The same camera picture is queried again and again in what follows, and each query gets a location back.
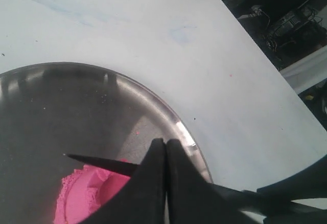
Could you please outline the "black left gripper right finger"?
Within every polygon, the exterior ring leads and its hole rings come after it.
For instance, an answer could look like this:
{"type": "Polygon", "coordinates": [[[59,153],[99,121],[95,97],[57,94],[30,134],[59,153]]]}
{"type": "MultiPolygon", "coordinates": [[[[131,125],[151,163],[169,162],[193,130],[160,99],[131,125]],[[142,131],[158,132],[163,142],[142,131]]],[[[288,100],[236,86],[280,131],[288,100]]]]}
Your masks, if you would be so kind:
{"type": "Polygon", "coordinates": [[[166,143],[166,157],[170,223],[256,223],[213,190],[179,140],[166,143]]]}

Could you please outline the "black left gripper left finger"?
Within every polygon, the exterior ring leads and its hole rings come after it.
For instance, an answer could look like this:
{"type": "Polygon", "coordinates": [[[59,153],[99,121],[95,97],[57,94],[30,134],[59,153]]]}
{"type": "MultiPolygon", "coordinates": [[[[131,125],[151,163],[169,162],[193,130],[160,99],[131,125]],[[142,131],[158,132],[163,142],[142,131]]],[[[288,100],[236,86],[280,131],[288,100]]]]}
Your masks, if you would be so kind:
{"type": "Polygon", "coordinates": [[[125,186],[84,223],[164,223],[166,145],[154,139],[125,186]]]}

